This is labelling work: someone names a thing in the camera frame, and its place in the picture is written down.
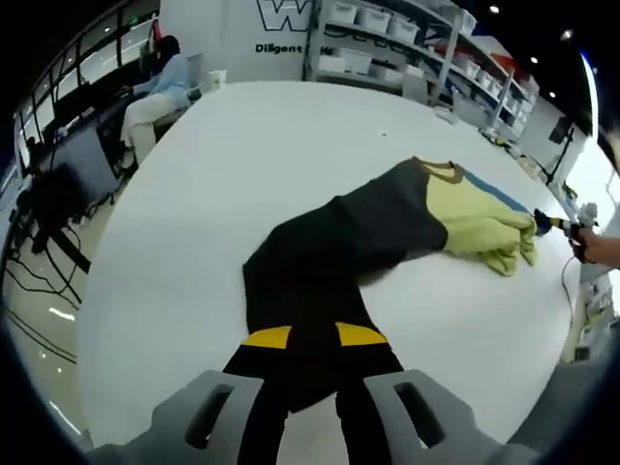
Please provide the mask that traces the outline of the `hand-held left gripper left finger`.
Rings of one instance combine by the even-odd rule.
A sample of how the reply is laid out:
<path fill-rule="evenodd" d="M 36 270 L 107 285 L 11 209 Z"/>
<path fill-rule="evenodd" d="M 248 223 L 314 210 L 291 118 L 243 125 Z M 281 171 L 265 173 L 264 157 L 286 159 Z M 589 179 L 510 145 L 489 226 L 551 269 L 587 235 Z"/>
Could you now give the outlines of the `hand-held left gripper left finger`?
<path fill-rule="evenodd" d="M 261 378 L 209 370 L 156 406 L 149 428 L 88 464 L 275 464 L 287 410 Z"/>

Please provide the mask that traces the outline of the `person's right hand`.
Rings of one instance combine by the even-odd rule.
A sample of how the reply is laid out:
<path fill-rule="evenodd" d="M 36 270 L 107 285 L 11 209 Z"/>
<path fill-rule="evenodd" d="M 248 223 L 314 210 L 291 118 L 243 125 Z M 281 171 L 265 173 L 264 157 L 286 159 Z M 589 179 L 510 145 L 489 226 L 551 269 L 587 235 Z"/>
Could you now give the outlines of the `person's right hand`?
<path fill-rule="evenodd" d="M 613 266 L 615 239 L 582 228 L 578 232 L 579 242 L 584 247 L 584 257 L 592 264 Z"/>

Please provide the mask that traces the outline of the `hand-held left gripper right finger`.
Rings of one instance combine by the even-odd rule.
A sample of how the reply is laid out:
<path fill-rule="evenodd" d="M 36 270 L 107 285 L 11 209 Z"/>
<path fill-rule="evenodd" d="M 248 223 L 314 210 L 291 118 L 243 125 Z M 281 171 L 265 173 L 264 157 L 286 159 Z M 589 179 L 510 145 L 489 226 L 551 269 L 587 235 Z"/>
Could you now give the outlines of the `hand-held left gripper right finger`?
<path fill-rule="evenodd" d="M 472 408 L 417 369 L 385 336 L 337 324 L 346 368 L 336 398 L 351 464 L 533 464 L 538 455 L 484 434 Z"/>

